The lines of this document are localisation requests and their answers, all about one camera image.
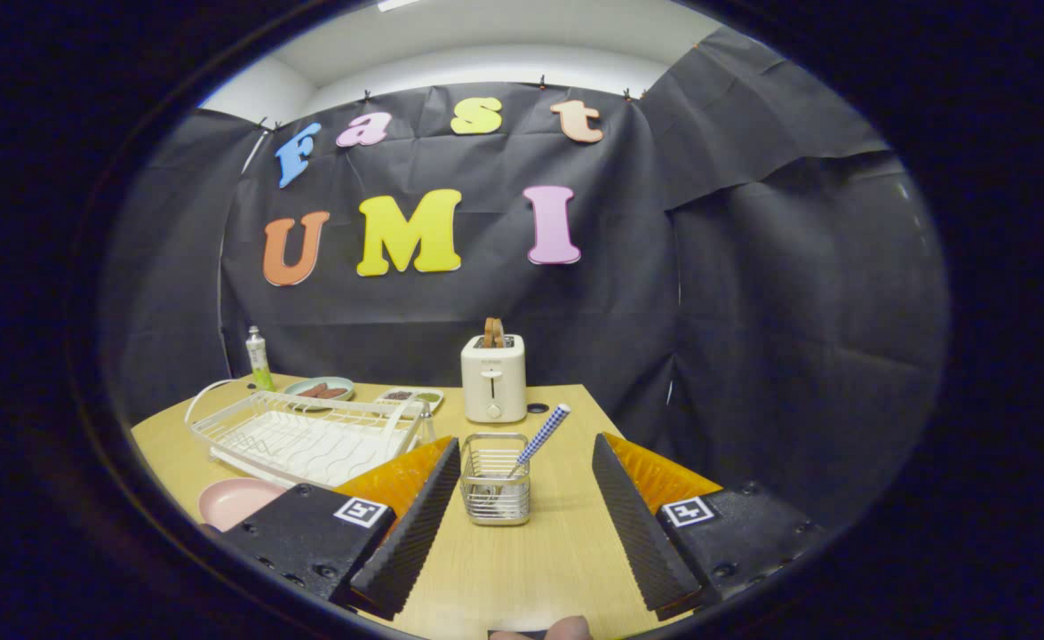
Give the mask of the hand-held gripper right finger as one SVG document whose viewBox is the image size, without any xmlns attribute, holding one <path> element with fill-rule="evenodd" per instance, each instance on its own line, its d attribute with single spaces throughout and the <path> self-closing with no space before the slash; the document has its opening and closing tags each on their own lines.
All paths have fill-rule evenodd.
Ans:
<svg viewBox="0 0 1044 640">
<path fill-rule="evenodd" d="M 718 485 L 658 453 L 599 434 L 592 471 L 648 611 L 659 620 L 719 605 L 823 538 L 766 487 Z"/>
</svg>

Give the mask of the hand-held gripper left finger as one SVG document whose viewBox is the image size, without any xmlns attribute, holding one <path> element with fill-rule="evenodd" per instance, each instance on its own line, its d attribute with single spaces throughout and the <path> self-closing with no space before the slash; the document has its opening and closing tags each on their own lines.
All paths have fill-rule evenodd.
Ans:
<svg viewBox="0 0 1044 640">
<path fill-rule="evenodd" d="M 442 437 L 336 490 L 291 487 L 219 537 L 279 580 L 392 620 L 423 571 L 459 471 L 457 438 Z"/>
</svg>

